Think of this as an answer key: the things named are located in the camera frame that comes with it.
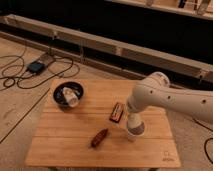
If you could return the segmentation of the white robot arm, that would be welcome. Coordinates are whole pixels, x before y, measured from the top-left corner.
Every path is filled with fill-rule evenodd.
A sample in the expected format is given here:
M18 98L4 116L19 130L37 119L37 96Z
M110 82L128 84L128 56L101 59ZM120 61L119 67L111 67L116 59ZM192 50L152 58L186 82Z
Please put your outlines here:
M148 106L189 114L213 124L213 91L171 88L169 78L162 72L150 74L133 87L126 102L129 134L140 136L144 132L140 112Z

